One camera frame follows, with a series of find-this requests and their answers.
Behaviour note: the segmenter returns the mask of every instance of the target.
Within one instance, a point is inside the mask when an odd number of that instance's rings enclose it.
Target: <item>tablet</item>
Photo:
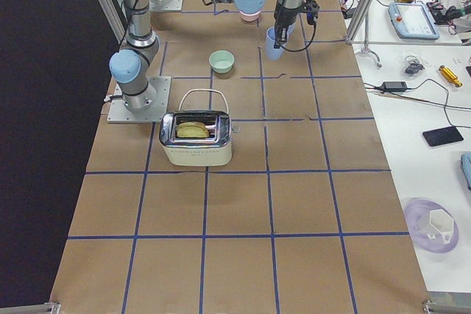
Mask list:
[[[397,35],[401,38],[419,40],[440,38],[431,14],[423,3],[391,3],[389,16]]]

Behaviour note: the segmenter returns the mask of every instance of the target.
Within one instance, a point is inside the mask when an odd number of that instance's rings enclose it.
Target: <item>metal bracket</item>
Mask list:
[[[152,106],[140,112],[131,112],[124,105],[122,99],[114,99],[111,101],[110,112],[108,113],[108,123],[150,123],[160,122],[162,117],[167,113],[170,95],[170,76],[156,76],[149,78],[149,84],[154,86],[157,91]],[[120,96],[121,89],[116,85],[113,95]]]
[[[178,13],[182,6],[183,0],[149,0],[149,10],[154,13]]]
[[[10,307],[0,309],[0,314],[59,314],[60,304],[49,302],[24,307]]]
[[[437,304],[432,301],[422,303],[425,314],[471,314],[471,307],[456,307],[452,305]]]
[[[366,54],[366,55],[369,55],[371,54],[375,59],[375,63],[376,63],[376,66],[378,68],[382,68],[383,65],[380,63],[380,56],[372,51],[370,48],[369,48],[369,42],[368,42],[368,27],[369,27],[369,22],[368,22],[368,17],[369,17],[369,12],[367,11],[366,14],[365,14],[365,40],[364,40],[364,47],[362,49],[360,49],[359,51],[357,51],[355,54]]]

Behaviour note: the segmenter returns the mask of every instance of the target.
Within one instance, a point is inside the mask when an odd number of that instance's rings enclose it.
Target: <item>white table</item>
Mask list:
[[[435,79],[450,91],[448,104],[471,107],[471,77],[465,70],[471,51],[457,46],[383,46],[371,49],[381,57],[383,67],[376,68],[371,57],[357,55],[365,82],[380,85],[383,81],[406,81],[416,87],[427,78]],[[405,56],[415,55],[425,70],[416,78],[401,74]],[[437,71],[443,64],[451,68],[463,82],[455,88]],[[445,92],[435,84],[404,93],[430,101],[445,102]],[[459,129],[460,143],[431,148],[422,132],[448,126],[441,107],[415,103],[405,99],[386,98],[370,92],[370,104],[392,170],[397,192],[404,206],[413,198],[427,198],[442,205],[455,218],[460,231],[458,245],[445,254],[433,254],[416,247],[422,275],[429,291],[471,293],[471,192],[467,189],[459,163],[460,156],[471,151],[471,129]],[[471,111],[449,109],[455,125],[471,125]]]
[[[382,3],[389,5],[394,0],[379,0]],[[417,0],[426,3],[430,0]],[[353,7],[358,5],[358,0],[354,1]],[[348,26],[350,20],[346,20],[345,24]],[[382,43],[382,44],[409,44],[421,46],[436,46],[436,45],[461,45],[461,40],[458,35],[452,35],[448,31],[448,26],[438,26],[440,38],[438,40],[405,40],[399,38],[391,23],[391,18],[388,14],[388,8],[381,5],[379,2],[373,0],[369,8],[369,42]],[[353,39],[354,43],[364,42],[364,22],[362,23],[357,35]]]

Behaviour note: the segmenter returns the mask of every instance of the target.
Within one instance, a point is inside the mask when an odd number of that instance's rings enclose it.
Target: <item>bowl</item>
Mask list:
[[[257,11],[255,14],[246,14],[243,13],[242,11],[239,11],[241,14],[242,20],[246,22],[253,22],[258,19],[258,16],[260,15],[260,11]]]
[[[215,51],[209,56],[211,68],[216,73],[224,74],[234,65],[234,56],[230,51]]]

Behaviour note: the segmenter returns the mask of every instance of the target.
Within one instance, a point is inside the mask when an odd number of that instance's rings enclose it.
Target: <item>toaster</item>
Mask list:
[[[209,91],[221,95],[226,112],[218,110],[181,110],[188,95],[195,91]],[[198,121],[209,131],[208,138],[179,138],[179,124]],[[160,122],[159,140],[170,162],[174,165],[225,165],[232,158],[232,127],[229,107],[221,91],[213,89],[189,90],[180,101],[178,111],[166,113]]]

